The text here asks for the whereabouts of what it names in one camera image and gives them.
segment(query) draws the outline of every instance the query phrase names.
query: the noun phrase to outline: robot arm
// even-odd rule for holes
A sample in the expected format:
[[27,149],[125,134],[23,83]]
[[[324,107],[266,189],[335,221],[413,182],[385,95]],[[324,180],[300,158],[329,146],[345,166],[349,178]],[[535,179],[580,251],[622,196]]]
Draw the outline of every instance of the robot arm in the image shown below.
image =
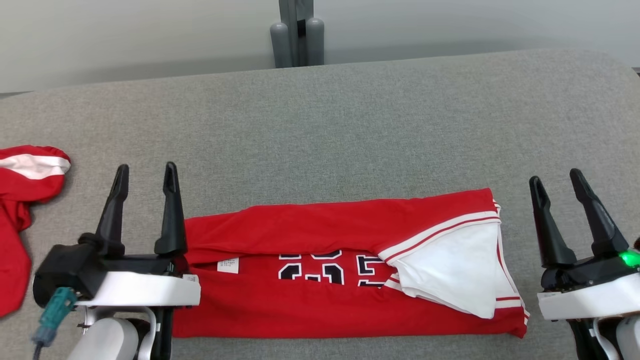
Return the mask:
[[556,226],[542,181],[529,181],[545,271],[538,304],[546,320],[566,320],[580,360],[640,359],[640,253],[620,230],[582,172],[570,177],[593,235],[593,257],[577,260]]
[[[167,163],[164,173],[164,217],[155,254],[125,255],[122,209],[128,188],[129,167],[120,165],[96,232],[82,234],[77,245],[55,245],[36,271],[38,305],[44,307],[59,288],[66,288],[84,312],[83,337],[69,359],[169,359],[173,310],[200,303],[197,276],[189,274],[184,258],[175,164]],[[123,312],[141,313],[147,320],[114,317]]]

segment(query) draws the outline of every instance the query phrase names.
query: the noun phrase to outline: crumpled red cloth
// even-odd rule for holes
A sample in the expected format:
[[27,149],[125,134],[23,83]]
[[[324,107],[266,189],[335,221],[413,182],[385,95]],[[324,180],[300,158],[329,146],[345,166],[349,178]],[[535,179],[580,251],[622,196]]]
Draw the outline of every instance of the crumpled red cloth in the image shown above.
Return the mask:
[[29,207],[59,194],[70,166],[55,147],[0,149],[0,316],[20,308],[29,282],[31,260],[19,236],[31,225]]

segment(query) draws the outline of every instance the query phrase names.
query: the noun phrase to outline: red jersey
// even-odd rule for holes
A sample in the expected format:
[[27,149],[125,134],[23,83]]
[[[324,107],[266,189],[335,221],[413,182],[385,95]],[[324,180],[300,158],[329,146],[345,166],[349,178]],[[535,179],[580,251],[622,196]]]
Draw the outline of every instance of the red jersey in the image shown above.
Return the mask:
[[499,209],[484,189],[191,218],[202,296],[175,312],[173,335],[522,337]]

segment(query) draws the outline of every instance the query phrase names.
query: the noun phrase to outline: black cable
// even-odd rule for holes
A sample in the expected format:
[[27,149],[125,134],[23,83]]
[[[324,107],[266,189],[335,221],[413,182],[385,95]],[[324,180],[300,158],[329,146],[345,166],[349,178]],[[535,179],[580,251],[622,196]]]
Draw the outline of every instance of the black cable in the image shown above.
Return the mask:
[[40,352],[42,351],[42,345],[44,345],[41,342],[38,342],[36,344],[36,349],[33,351],[33,360],[39,360],[40,359]]

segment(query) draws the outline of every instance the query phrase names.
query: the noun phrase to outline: red garment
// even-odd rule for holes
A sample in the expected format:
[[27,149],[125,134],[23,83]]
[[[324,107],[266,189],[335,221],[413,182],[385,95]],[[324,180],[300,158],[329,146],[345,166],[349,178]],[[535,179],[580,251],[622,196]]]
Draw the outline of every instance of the red garment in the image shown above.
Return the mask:
[[0,149],[0,316],[20,308],[29,282],[31,261],[18,235],[31,225],[29,206],[60,193],[69,166],[54,147]]
[[[176,310],[173,335],[335,338],[508,332],[522,337],[529,314],[506,270],[499,233],[497,239],[493,234],[491,245],[499,279],[492,318],[409,296],[401,286],[408,279],[397,272],[410,255],[438,242],[460,240],[451,237],[456,231],[496,227],[498,210],[491,191],[484,189],[425,199],[255,206],[188,219],[186,257],[202,295],[199,306]],[[463,240],[471,248],[477,239]],[[449,258],[453,269],[465,256],[477,261],[464,254],[464,247],[453,250],[461,253],[460,259]],[[235,274],[218,271],[229,268],[219,261],[234,258],[239,258],[231,261],[238,266],[237,271],[230,266]]]

